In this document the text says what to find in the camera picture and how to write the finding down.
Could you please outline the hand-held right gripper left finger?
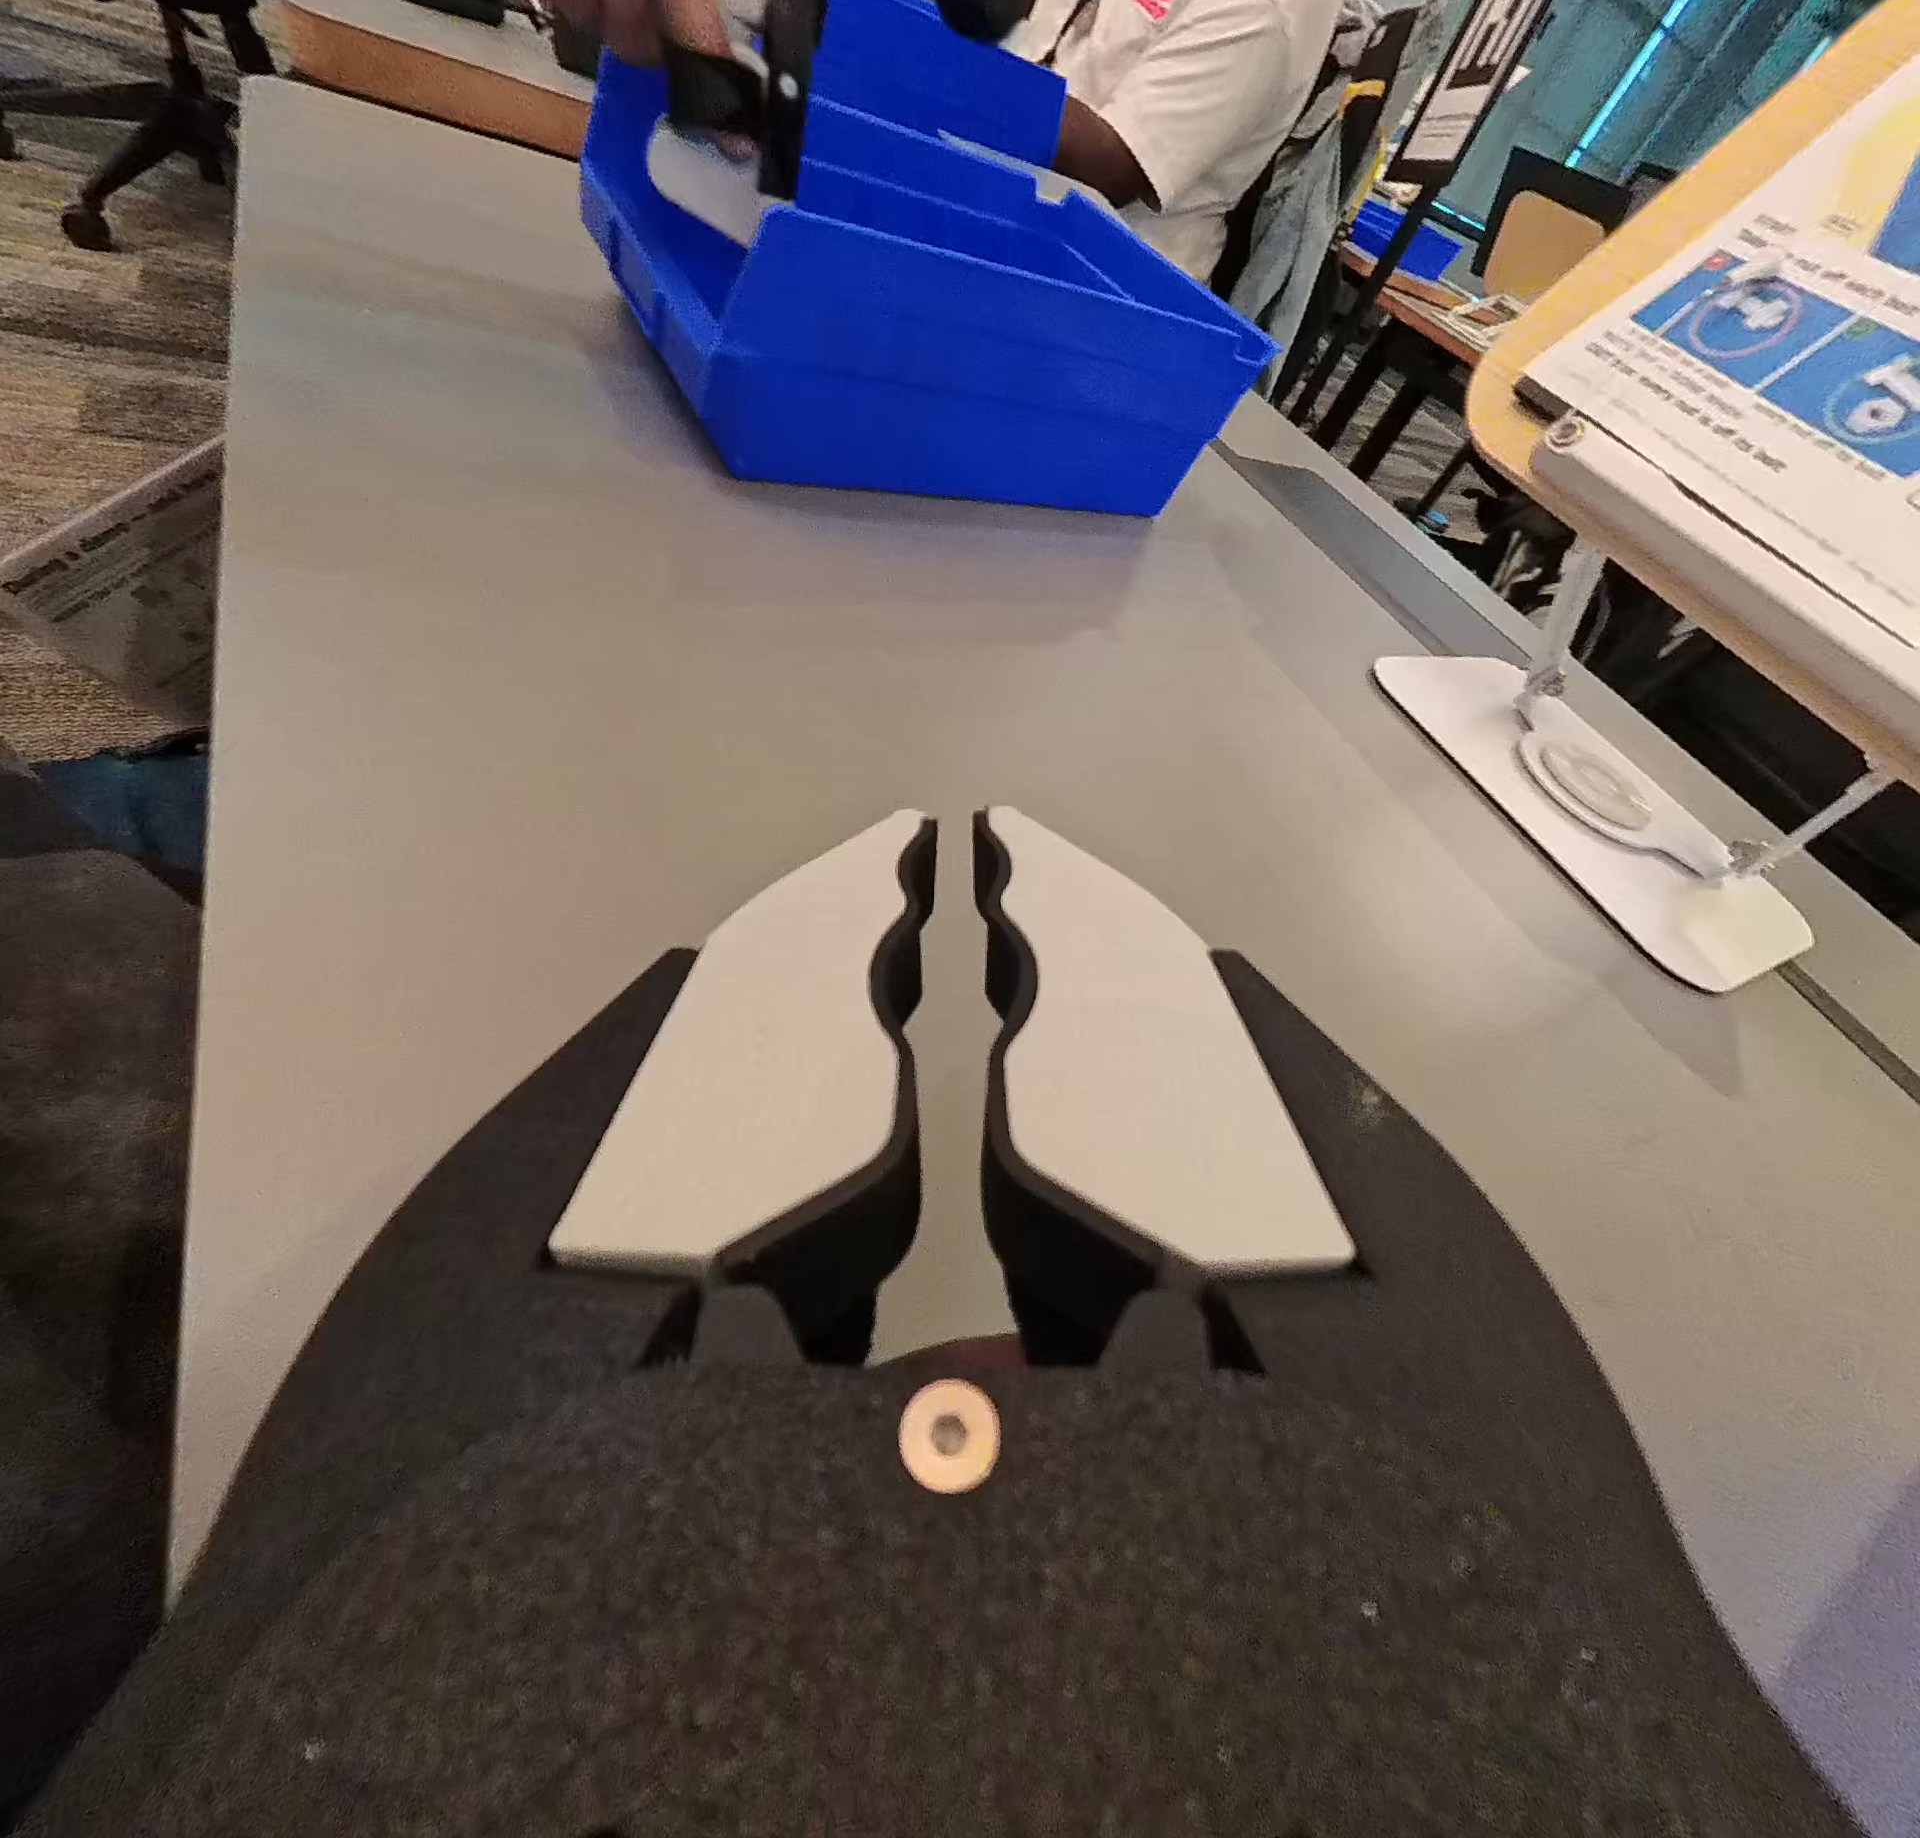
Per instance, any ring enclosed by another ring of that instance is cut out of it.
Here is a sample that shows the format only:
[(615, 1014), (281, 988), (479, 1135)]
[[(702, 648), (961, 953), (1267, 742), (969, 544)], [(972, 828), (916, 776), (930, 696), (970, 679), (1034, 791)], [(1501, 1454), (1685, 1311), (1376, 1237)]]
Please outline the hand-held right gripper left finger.
[(809, 1359), (871, 1359), (922, 1215), (906, 1027), (936, 846), (927, 815), (888, 815), (715, 926), (549, 1234), (556, 1267), (758, 1288)]

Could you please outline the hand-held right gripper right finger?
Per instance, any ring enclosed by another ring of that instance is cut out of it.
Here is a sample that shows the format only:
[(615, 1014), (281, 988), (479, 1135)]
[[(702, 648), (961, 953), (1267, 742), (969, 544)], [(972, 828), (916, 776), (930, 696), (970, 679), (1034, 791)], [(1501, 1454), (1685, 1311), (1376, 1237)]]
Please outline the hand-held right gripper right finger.
[(982, 1215), (1031, 1364), (1094, 1364), (1151, 1292), (1356, 1270), (1224, 953), (1011, 806), (972, 816), (972, 901), (998, 1018)]

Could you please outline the wood-edged grey desk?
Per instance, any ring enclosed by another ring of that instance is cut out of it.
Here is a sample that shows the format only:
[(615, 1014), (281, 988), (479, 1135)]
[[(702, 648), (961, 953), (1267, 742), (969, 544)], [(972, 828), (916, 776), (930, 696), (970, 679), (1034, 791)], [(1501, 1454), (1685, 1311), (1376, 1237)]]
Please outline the wood-edged grey desk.
[(591, 82), (524, 15), (499, 27), (410, 0), (279, 0), (290, 68), (319, 89), (576, 160)]

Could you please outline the white document stand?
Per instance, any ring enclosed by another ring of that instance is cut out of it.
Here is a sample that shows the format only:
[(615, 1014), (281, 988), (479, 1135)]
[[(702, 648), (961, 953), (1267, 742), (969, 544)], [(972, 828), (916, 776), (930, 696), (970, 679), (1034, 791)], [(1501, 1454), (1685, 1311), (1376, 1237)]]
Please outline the white document stand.
[[(1814, 933), (1771, 874), (1893, 784), (1915, 786), (1919, 641), (1886, 631), (1755, 543), (1604, 426), (1526, 384), (1527, 366), (1919, 63), (1919, 0), (1884, 0), (1729, 130), (1496, 338), (1470, 381), (1476, 452), (1572, 531), (1527, 664), (1386, 656), (1385, 698), (1673, 979), (1728, 994), (1797, 961)], [(1864, 767), (1784, 835), (1724, 842), (1571, 706), (1576, 632), (1621, 566), (1852, 742)]]

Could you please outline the brown wooden table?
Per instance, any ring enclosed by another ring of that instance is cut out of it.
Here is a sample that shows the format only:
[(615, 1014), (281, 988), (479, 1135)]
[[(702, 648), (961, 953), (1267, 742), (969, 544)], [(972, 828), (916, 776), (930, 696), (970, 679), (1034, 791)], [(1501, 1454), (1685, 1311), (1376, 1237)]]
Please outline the brown wooden table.
[(1292, 384), (1274, 404), (1327, 451), (1362, 426), (1351, 469), (1382, 480), (1410, 458), (1410, 434), (1445, 419), (1456, 434), (1446, 458), (1424, 488), (1397, 499), (1421, 529), (1449, 527), (1446, 499), (1485, 502), (1497, 480), (1479, 465), (1465, 429), (1470, 378), (1487, 340), (1452, 326), (1458, 299), (1443, 280), (1395, 272), (1380, 295), (1360, 305), (1376, 262), (1353, 243), (1335, 243), (1315, 285), (1315, 303), (1296, 338)]

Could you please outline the blue jeans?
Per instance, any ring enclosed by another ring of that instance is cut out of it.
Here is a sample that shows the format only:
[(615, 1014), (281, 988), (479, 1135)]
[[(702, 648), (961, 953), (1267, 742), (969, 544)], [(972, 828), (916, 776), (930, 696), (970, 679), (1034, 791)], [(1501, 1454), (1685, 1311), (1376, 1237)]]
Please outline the blue jeans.
[(37, 761), (30, 770), (65, 815), (192, 908), (203, 907), (211, 733)]

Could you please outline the black framed marker sign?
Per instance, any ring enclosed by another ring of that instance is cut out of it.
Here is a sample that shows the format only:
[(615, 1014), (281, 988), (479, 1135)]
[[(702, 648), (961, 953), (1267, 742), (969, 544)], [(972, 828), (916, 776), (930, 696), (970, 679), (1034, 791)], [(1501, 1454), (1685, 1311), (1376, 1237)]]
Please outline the black framed marker sign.
[(1479, 137), (1519, 72), (1552, 0), (1472, 0), (1403, 136), (1380, 171), (1382, 187), (1439, 194)]

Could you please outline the tan chair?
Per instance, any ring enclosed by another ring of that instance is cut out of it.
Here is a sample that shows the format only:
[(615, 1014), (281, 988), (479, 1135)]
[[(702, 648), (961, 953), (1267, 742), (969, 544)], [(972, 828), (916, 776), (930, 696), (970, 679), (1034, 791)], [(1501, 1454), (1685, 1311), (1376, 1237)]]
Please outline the tan chair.
[(1598, 218), (1540, 192), (1519, 192), (1507, 202), (1497, 229), (1491, 231), (1485, 263), (1475, 265), (1480, 299), (1530, 306), (1608, 236)]

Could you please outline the newspaper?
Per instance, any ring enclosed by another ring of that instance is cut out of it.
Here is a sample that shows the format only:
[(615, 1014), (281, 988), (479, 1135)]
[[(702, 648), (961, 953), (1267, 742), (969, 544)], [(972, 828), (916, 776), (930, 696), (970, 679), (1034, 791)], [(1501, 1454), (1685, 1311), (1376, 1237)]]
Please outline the newspaper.
[(5, 623), (174, 725), (211, 725), (226, 436), (15, 546)]

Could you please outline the instruction sheet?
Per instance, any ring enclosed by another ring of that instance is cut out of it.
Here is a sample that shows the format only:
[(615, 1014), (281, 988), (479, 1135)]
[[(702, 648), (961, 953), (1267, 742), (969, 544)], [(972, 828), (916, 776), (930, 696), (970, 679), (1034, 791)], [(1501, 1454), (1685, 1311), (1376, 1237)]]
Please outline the instruction sheet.
[(1919, 63), (1526, 384), (1919, 641)]

